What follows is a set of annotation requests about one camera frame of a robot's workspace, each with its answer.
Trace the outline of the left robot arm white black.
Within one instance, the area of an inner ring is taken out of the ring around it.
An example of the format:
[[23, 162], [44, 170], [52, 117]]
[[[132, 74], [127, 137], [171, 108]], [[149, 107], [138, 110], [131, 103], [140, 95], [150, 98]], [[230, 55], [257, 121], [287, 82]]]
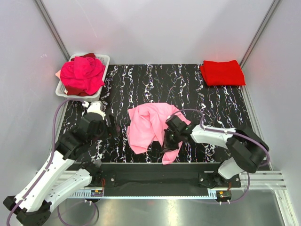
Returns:
[[43, 167], [16, 196], [8, 196], [4, 206], [24, 226], [41, 226], [53, 210], [77, 190], [103, 182], [99, 164], [82, 164], [78, 171], [59, 186], [59, 177], [97, 140], [117, 137], [118, 126], [112, 115], [87, 113], [78, 125], [61, 135]]

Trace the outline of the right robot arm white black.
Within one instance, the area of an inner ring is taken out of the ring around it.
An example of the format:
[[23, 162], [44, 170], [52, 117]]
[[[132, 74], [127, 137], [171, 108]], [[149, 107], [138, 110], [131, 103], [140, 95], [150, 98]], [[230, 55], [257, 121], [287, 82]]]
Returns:
[[168, 117], [166, 125], [164, 153], [179, 148], [180, 142], [211, 144], [231, 152], [231, 158], [223, 161], [213, 176], [218, 186], [225, 186], [236, 174], [255, 173], [264, 159], [269, 161], [269, 147], [248, 127], [221, 129], [187, 124], [175, 114]]

